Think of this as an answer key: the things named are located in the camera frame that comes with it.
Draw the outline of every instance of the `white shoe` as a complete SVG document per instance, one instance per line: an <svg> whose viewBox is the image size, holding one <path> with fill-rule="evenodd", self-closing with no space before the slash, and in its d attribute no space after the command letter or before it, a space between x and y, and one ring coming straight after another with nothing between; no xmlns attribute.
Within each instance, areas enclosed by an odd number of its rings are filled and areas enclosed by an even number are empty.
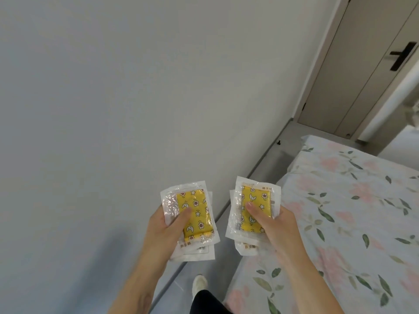
<svg viewBox="0 0 419 314"><path fill-rule="evenodd" d="M207 279L202 274L198 274L192 283L192 296L195 298L195 295L197 295L199 291L206 290L207 288Z"/></svg>

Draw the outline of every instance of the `gray tile floor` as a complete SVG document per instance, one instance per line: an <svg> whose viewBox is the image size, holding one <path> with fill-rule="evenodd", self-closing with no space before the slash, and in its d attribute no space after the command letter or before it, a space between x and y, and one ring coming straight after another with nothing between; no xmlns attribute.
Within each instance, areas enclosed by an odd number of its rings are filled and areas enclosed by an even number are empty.
<svg viewBox="0 0 419 314"><path fill-rule="evenodd" d="M262 162L250 176L259 182L275 184L286 174L288 166L301 149L301 137L315 135L326 138L349 147L360 148L358 144L332 134L290 122L280 135L281 145L274 144L263 158ZM173 283L163 294L152 310L157 313L189 313L192 304L192 281L197 274L203 274L208 280L208 290L219 300L223 301L230 281L241 260L231 239L225 238L230 207L217 222L217 229L221 241L215 245L215 260L188 262L176 276Z"/></svg>

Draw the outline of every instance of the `floral bedsheet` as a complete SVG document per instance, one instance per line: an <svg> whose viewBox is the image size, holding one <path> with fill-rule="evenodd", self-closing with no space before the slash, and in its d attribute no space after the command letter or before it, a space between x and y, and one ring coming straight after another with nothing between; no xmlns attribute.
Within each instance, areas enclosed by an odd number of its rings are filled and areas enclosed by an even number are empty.
<svg viewBox="0 0 419 314"><path fill-rule="evenodd" d="M419 313L419 172L307 136L278 182L308 255L345 313ZM273 255L244 257L235 314L298 313Z"/></svg>

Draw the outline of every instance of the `pants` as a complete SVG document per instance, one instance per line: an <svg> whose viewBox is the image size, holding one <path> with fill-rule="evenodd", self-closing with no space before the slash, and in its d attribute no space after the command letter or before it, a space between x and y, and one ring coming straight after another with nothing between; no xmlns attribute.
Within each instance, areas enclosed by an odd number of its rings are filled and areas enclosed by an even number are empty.
<svg viewBox="0 0 419 314"><path fill-rule="evenodd" d="M189 314L232 314L209 291L201 290L192 302Z"/></svg>

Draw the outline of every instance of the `black door handle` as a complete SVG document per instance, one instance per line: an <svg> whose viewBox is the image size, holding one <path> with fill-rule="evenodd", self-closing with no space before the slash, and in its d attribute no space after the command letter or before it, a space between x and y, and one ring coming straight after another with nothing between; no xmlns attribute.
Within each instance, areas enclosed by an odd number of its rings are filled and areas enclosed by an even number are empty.
<svg viewBox="0 0 419 314"><path fill-rule="evenodd" d="M404 48L403 52L390 52L390 55L398 55L397 60L390 68L390 70L396 72L400 68L401 64L403 64L407 56L409 56L410 52L415 48L415 46L416 42L409 42Z"/></svg>

